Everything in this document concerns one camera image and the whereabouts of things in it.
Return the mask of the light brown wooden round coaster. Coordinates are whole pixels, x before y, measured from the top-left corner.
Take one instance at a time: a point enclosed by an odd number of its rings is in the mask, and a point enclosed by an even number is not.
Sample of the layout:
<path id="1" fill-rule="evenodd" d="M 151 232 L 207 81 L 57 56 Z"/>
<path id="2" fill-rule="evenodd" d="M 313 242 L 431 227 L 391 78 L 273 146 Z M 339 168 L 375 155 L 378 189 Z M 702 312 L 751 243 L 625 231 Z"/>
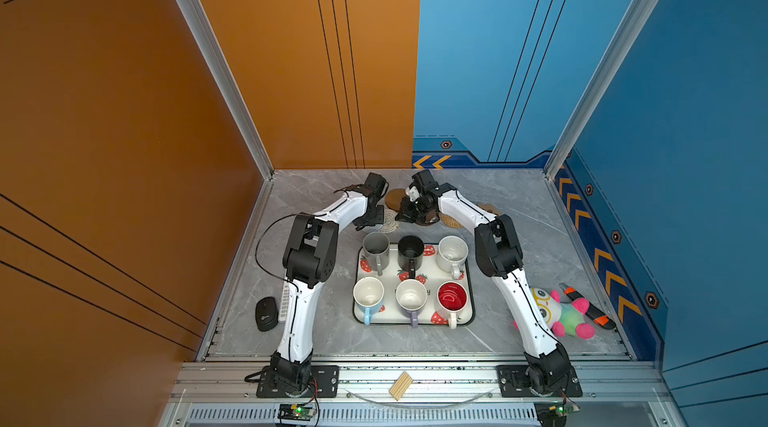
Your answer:
<path id="1" fill-rule="evenodd" d="M 391 189 L 385 196 L 385 205 L 388 209 L 399 212 L 401 210 L 402 201 L 406 197 L 407 194 L 404 189 Z"/>

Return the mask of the cork paw print coaster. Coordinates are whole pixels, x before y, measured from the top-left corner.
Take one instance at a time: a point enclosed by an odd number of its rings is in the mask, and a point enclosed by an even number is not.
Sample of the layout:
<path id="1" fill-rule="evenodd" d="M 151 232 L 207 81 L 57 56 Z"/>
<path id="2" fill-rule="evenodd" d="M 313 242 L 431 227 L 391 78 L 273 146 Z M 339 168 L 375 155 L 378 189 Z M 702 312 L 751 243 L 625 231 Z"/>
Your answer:
<path id="1" fill-rule="evenodd" d="M 492 214 L 494 214 L 496 216 L 499 216 L 501 214 L 501 212 L 495 206 L 493 206 L 491 204 L 481 204 L 481 203 L 478 203 L 477 206 L 479 208 L 481 208 L 482 210 L 484 210 L 486 212 L 489 212 L 489 213 L 492 213 Z"/>

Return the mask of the dark brown wooden round coaster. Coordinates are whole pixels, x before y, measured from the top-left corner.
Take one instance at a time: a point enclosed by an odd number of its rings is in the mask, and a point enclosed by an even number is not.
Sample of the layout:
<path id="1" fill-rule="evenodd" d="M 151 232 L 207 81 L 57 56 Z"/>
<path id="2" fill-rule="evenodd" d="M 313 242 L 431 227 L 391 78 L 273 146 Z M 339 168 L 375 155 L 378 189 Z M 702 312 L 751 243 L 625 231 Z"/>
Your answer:
<path id="1" fill-rule="evenodd" d="M 418 226 L 431 226 L 440 222 L 440 216 L 438 214 L 430 216 L 417 217 L 414 223 Z"/>

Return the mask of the rattan woven round coaster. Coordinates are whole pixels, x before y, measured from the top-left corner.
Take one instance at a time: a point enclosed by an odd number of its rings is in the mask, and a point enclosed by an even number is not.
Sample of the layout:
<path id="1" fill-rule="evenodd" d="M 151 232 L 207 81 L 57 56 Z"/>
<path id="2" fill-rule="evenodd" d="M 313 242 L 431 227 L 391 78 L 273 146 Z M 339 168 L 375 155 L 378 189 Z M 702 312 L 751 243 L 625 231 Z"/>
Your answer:
<path id="1" fill-rule="evenodd" d="M 462 227 L 463 227 L 463 225 L 462 225 L 460 222 L 458 222 L 456 219 L 454 219 L 453 217 L 450 217 L 450 216 L 448 216 L 448 215 L 445 215 L 445 214 L 441 214 L 441 215 L 440 215 L 440 219 L 441 219 L 441 222 L 442 222 L 442 223 L 443 223 L 445 226 L 447 226 L 447 227 L 449 227 L 449 228 L 452 228 L 452 229 L 460 229 L 460 228 L 462 228 Z"/>

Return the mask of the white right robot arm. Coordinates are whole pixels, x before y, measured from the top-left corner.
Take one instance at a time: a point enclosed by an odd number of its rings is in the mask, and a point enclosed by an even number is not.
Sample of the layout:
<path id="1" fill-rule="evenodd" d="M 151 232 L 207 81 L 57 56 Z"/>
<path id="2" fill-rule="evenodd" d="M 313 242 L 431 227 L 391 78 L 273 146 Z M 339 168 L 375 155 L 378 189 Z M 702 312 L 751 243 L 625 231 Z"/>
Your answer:
<path id="1" fill-rule="evenodd" d="M 428 170 L 414 174 L 396 219 L 420 223 L 443 214 L 474 234 L 475 263 L 502 293 L 521 334 L 530 389 L 541 396 L 565 392 L 574 369 L 565 347 L 547 326 L 534 300 L 511 217 L 480 208 L 453 185 L 435 181 Z"/>

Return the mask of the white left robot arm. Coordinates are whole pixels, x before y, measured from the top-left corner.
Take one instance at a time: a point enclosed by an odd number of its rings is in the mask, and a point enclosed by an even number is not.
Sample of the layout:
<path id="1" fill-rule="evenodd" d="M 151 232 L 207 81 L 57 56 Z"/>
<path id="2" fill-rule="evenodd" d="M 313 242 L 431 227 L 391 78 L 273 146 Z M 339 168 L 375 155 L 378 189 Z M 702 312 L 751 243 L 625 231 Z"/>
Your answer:
<path id="1" fill-rule="evenodd" d="M 363 183 L 341 188 L 341 197 L 320 211 L 294 216 L 282 258 L 289 285 L 288 312 L 266 369 L 279 389 L 298 395 L 310 387 L 316 309 L 336 266 L 339 233 L 350 225 L 361 230 L 382 224 L 380 201 L 387 188 L 383 176 L 370 173 Z"/>

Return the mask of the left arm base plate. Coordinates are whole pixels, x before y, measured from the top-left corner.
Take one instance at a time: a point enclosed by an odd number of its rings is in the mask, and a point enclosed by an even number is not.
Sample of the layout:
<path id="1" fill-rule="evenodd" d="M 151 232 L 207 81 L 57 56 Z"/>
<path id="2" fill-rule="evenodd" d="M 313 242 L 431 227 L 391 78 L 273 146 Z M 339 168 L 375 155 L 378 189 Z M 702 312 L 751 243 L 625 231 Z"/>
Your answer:
<path id="1" fill-rule="evenodd" d="M 261 371 L 256 396 L 258 398 L 335 398 L 338 392 L 337 365 L 304 366 L 287 371 L 265 367 Z"/>

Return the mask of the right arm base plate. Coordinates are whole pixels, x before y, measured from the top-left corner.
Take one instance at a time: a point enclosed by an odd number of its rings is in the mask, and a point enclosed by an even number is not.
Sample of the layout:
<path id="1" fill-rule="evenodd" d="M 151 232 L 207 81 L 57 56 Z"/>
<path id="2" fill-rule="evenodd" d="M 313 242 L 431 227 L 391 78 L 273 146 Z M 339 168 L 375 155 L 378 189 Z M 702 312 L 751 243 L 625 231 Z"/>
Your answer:
<path id="1" fill-rule="evenodd" d="M 551 390 L 537 391 L 529 375 L 528 365 L 499 365 L 496 367 L 498 386 L 504 398 L 543 397 L 543 398 L 580 398 L 584 395 L 576 370 L 571 367 Z"/>

